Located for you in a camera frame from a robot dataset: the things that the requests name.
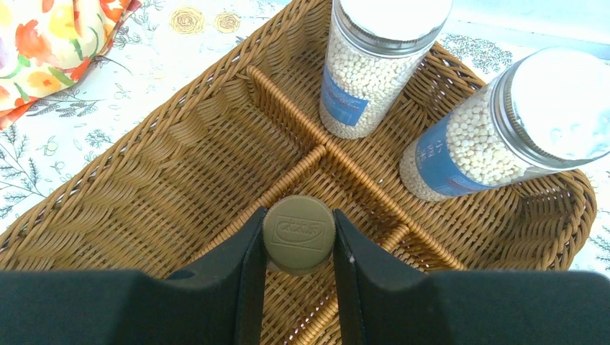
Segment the glass jar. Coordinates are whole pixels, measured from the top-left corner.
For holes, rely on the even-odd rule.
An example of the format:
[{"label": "glass jar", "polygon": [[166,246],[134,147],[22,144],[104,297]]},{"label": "glass jar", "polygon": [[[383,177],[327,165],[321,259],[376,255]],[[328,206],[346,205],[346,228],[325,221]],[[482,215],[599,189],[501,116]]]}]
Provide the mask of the glass jar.
[{"label": "glass jar", "polygon": [[517,62],[405,150],[400,176],[441,201],[573,170],[610,152],[610,68],[547,48]]},{"label": "glass jar", "polygon": [[357,139],[377,128],[434,44],[451,4],[333,0],[319,107],[331,133]]}]

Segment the white pellet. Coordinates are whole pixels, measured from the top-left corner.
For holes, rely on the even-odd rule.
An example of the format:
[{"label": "white pellet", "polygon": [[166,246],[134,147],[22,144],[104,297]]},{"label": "white pellet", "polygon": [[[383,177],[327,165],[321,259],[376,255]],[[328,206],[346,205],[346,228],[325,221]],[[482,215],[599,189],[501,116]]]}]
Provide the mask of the white pellet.
[{"label": "white pellet", "polygon": [[[447,123],[446,137],[449,157],[460,172],[477,183],[496,187],[523,180],[531,165],[518,158],[491,125],[488,101],[492,90],[490,86],[482,88],[459,105],[452,115],[448,115],[451,117]],[[474,116],[482,121],[478,124],[470,121],[471,125],[466,125],[465,121]],[[449,198],[432,190],[420,176],[415,165],[418,140],[413,141],[404,152],[400,164],[402,182],[418,198],[427,201]]]},{"label": "white pellet", "polygon": [[355,126],[348,126],[336,120],[320,100],[320,119],[324,126],[343,139],[369,135],[383,120],[431,46],[432,43],[421,52],[406,57],[376,57],[349,43],[332,20],[325,62],[329,74],[343,91],[367,100],[368,104]]}]

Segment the woven basket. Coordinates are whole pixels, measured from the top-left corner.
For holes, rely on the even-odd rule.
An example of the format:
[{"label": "woven basket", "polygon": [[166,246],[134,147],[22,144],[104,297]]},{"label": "woven basket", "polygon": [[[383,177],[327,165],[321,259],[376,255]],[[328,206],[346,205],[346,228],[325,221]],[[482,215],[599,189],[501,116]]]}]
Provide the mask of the woven basket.
[{"label": "woven basket", "polygon": [[[10,270],[133,267],[155,277],[291,194],[341,208],[422,271],[567,269],[596,214],[579,171],[442,203],[400,183],[405,147],[483,82],[435,45],[369,137],[324,130],[319,89],[331,1],[299,0],[233,49],[0,235]],[[338,344],[329,262],[269,272],[262,344]]]}]

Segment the jar lid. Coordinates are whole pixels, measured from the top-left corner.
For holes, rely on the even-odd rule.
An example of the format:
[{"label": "jar lid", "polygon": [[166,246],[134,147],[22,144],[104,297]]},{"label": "jar lid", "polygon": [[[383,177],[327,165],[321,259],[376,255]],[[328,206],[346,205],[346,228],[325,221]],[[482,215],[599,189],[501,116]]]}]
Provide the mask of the jar lid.
[{"label": "jar lid", "polygon": [[334,217],[322,201],[293,195],[273,205],[263,221],[263,243],[269,259],[291,275],[316,271],[330,257]]},{"label": "jar lid", "polygon": [[334,0],[333,14],[346,38],[379,55],[405,55],[432,44],[452,0]]},{"label": "jar lid", "polygon": [[552,47],[509,72],[504,109],[529,150],[562,169],[610,152],[610,66],[584,52]]}]

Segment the olive green cap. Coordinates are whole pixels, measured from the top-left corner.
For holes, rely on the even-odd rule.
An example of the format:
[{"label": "olive green cap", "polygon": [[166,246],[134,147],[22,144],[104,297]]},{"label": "olive green cap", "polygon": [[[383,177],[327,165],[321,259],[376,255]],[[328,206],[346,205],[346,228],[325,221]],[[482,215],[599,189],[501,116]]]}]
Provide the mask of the olive green cap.
[{"label": "olive green cap", "polygon": [[315,272],[334,244],[334,218],[322,201],[292,195],[273,205],[263,221],[263,243],[273,264],[291,275]]}]

